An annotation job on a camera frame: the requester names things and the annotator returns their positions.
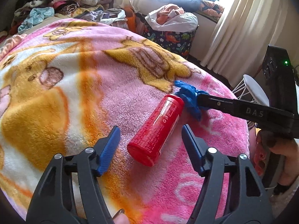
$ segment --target blanket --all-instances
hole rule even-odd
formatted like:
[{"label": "blanket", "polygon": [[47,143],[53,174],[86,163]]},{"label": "blanket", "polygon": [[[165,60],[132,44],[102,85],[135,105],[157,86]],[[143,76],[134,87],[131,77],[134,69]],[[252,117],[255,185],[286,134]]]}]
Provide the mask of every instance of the blanket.
[{"label": "blanket", "polygon": [[[183,111],[155,166],[136,162],[127,144],[160,100],[178,91],[175,80],[235,98],[194,64],[124,29],[64,19],[25,37],[0,63],[0,187],[13,207],[25,218],[53,155],[77,154],[118,125],[121,142],[99,178],[111,215],[124,208],[131,224],[186,223],[204,179],[192,168],[182,126],[232,156],[249,154],[248,129],[220,111],[203,112],[201,121]],[[83,217],[76,179],[73,186]],[[218,217],[227,189],[225,175]]]}]

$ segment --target white stool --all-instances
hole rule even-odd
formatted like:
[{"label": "white stool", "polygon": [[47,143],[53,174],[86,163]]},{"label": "white stool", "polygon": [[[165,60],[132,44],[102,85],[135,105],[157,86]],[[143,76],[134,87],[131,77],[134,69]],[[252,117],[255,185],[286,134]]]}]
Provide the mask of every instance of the white stool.
[{"label": "white stool", "polygon": [[[236,95],[237,99],[241,99],[243,96],[250,94],[252,96],[251,103],[256,103],[259,105],[269,106],[269,99],[265,94],[264,90],[261,86],[248,75],[243,75],[242,81],[235,87],[232,91],[234,95]],[[254,126],[254,123],[247,121],[248,128],[251,129]]]}]

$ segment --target light blue cloth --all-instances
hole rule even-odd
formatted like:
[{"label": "light blue cloth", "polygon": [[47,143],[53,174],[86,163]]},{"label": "light blue cloth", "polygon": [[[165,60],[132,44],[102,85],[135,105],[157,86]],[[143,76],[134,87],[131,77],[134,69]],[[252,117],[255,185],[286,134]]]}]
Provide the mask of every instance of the light blue cloth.
[{"label": "light blue cloth", "polygon": [[33,26],[40,24],[44,19],[54,16],[53,7],[33,8],[28,17],[22,22],[18,28],[18,32],[30,29]]},{"label": "light blue cloth", "polygon": [[185,107],[189,111],[189,113],[197,120],[201,119],[201,110],[208,110],[209,108],[198,106],[197,104],[197,95],[198,94],[207,94],[206,91],[198,90],[196,87],[187,84],[183,81],[174,81],[174,85],[179,87],[180,90],[175,93],[175,95],[179,96],[183,99],[185,103]]}]

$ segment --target blue rubber tip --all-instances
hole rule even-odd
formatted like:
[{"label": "blue rubber tip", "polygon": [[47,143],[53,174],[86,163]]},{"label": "blue rubber tip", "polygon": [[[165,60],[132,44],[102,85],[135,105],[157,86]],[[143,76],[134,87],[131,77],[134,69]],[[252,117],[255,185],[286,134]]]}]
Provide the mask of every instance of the blue rubber tip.
[{"label": "blue rubber tip", "polygon": [[100,166],[98,167],[98,173],[100,176],[107,172],[120,140],[121,130],[116,127],[112,132],[104,150],[102,151],[102,154],[100,155]]}]

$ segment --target hand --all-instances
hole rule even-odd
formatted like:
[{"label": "hand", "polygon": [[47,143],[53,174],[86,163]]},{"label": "hand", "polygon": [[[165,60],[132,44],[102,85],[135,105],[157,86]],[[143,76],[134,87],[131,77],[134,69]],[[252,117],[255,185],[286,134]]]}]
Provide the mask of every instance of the hand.
[{"label": "hand", "polygon": [[[266,141],[266,145],[270,151],[274,154],[280,154],[286,156],[283,172],[279,178],[278,183],[284,186],[291,185],[299,175],[299,147],[294,139],[285,138],[279,134],[275,134],[269,131],[259,131],[256,137],[258,148],[261,143]],[[259,154],[255,159],[256,164],[260,168],[265,167],[263,154]]]},{"label": "hand", "polygon": [[120,209],[114,216],[113,221],[115,224],[130,224],[128,217],[124,214],[125,210]]}]

